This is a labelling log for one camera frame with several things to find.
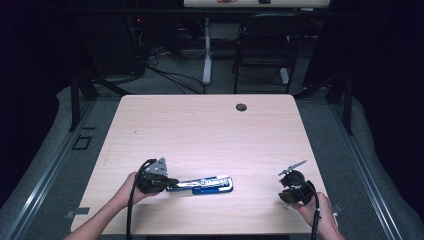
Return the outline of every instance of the cable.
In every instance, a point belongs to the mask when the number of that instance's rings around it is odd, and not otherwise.
[[[150,56],[147,59],[148,63],[151,63],[155,66],[157,66],[159,64],[159,56],[163,53],[166,53],[165,48],[164,47],[152,47],[152,51],[150,52]]]
[[[133,206],[133,198],[134,198],[134,190],[136,186],[137,175],[134,178],[133,187],[131,189],[130,198],[128,199],[128,207],[127,207],[127,240],[131,240],[131,215],[132,215],[132,206]]]
[[[141,76],[143,76],[142,72],[136,72],[134,74],[131,74],[128,77],[122,78],[122,79],[118,79],[118,80],[111,80],[111,79],[107,79],[106,77],[103,76],[104,79],[106,79],[108,82],[111,82],[115,85],[120,85],[120,84],[124,84],[124,83],[129,83],[129,82],[133,82],[137,79],[139,79]]]
[[[162,70],[159,70],[159,69],[154,68],[154,67],[149,66],[149,65],[147,66],[147,69],[150,69],[153,72],[155,72],[155,73],[161,75],[162,77],[168,79],[169,81],[173,82],[178,87],[178,89],[180,89],[180,91],[184,94],[185,94],[185,92],[180,87],[184,87],[184,88],[186,88],[186,89],[188,89],[192,92],[199,93],[199,94],[205,94],[206,93],[205,85],[203,84],[203,82],[201,82],[200,80],[198,80],[196,78],[186,76],[186,75],[182,75],[182,74],[178,74],[178,73],[164,72]],[[202,86],[202,89],[199,90],[195,87],[192,87],[192,86],[188,85],[187,83],[183,82],[181,79],[176,78],[175,76],[184,77],[184,78],[187,78],[187,79],[194,80],[195,82],[199,83]]]
[[[192,55],[190,55],[190,54],[187,53],[187,52],[191,52],[191,51],[201,51],[201,52],[199,54],[195,55],[195,56],[192,56]],[[205,53],[205,51],[206,51],[205,48],[199,49],[199,50],[194,50],[194,49],[193,50],[181,50],[181,52],[184,53],[184,55],[186,57],[192,58],[192,59],[201,57]]]
[[[315,191],[315,188],[313,188],[308,182],[303,181],[301,179],[296,179],[294,181],[299,181],[299,182],[305,184],[306,186],[308,186],[312,190],[312,193],[314,194],[314,197],[315,197],[315,213],[314,213],[314,219],[313,219],[313,222],[312,222],[311,240],[315,240],[317,238],[318,222],[319,222],[319,219],[320,219],[320,209],[319,209],[318,195]]]

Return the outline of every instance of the black cable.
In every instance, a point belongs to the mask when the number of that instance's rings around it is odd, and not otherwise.
[[[120,85],[120,84],[124,84],[124,83],[134,82],[135,80],[139,79],[141,76],[143,76],[143,73],[138,71],[138,72],[131,74],[130,76],[122,78],[122,79],[118,79],[118,80],[107,79],[107,81],[110,82],[110,83],[113,83],[115,85]]]
[[[193,77],[190,77],[190,76],[186,76],[186,75],[182,75],[182,74],[178,74],[178,73],[164,72],[164,71],[159,70],[157,68],[154,68],[152,66],[147,66],[147,69],[150,69],[153,72],[155,72],[155,73],[161,75],[162,77],[168,79],[169,81],[173,82],[180,89],[180,91],[182,93],[185,93],[185,92],[180,88],[180,86],[181,87],[184,87],[184,88],[186,88],[186,89],[188,89],[188,90],[190,90],[192,92],[195,92],[195,93],[199,93],[199,94],[206,93],[205,84],[203,84],[200,80],[198,80],[196,78],[193,78]],[[197,83],[199,83],[202,86],[202,89],[199,90],[199,89],[197,89],[195,87],[192,87],[192,86],[184,83],[181,79],[176,78],[175,76],[184,77],[184,78],[187,78],[187,79],[194,80],[194,81],[196,81]]]
[[[134,190],[136,186],[137,175],[134,178],[133,187],[131,189],[130,198],[128,199],[127,206],[127,240],[131,240],[131,215],[132,215],[132,206],[133,206],[133,198],[134,198]]]
[[[303,181],[301,179],[296,179],[295,181],[299,181],[299,182],[302,182],[303,184],[306,184],[306,186],[308,186],[312,190],[312,193],[314,194],[314,197],[315,197],[315,213],[314,213],[314,219],[313,219],[313,222],[312,222],[311,240],[315,240],[317,238],[318,221],[320,219],[320,209],[319,209],[318,195],[315,191],[315,188],[313,188],[311,185],[309,185],[308,182]]]
[[[165,51],[165,48],[164,47],[156,47],[156,46],[153,46],[152,47],[152,50],[150,51],[150,57],[148,58],[148,60],[147,60],[147,63],[150,63],[150,64],[152,64],[152,65],[155,65],[155,66],[157,66],[158,64],[159,64],[159,56],[162,54],[162,53],[165,53],[166,51]]]

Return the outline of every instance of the metal bar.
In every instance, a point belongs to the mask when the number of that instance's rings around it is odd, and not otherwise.
[[[364,157],[362,156],[361,150],[359,149],[354,136],[349,135],[349,133],[344,127],[343,122],[341,121],[340,109],[335,104],[331,104],[330,109],[341,132],[343,133],[344,138],[346,139],[346,142],[349,144],[349,147],[352,150],[352,153],[355,157],[355,168],[358,172],[359,177],[361,178],[362,183],[364,184],[364,188],[368,193],[368,197],[374,207],[374,210],[377,214],[378,219],[380,220],[381,226],[383,227],[387,238],[403,239],[390,213],[390,210],[386,205],[386,202],[384,201],[383,197],[380,194],[380,191],[378,190],[378,187],[365,162]]]
[[[205,66],[203,67],[203,83],[211,83],[212,57],[209,18],[205,19]]]

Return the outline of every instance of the table top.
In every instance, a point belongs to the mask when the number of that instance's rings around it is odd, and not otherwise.
[[[185,7],[207,8],[327,8],[330,0],[271,0],[270,4],[259,4],[258,0],[236,0],[220,3],[218,0],[184,0]]]
[[[245,104],[238,111],[237,104]],[[162,192],[134,205],[132,234],[310,233],[300,214],[279,198],[278,176],[297,170],[326,193],[296,103],[290,95],[129,95],[122,98],[71,230],[93,216],[130,172],[166,159],[180,181],[227,174],[230,193]],[[104,234],[125,234],[126,210]]]

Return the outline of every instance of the blue stapler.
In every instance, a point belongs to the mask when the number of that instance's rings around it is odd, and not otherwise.
[[[226,193],[233,191],[233,181],[228,175],[218,175],[208,178],[181,181],[177,185],[166,189],[168,192],[185,190],[191,190],[195,195]]]

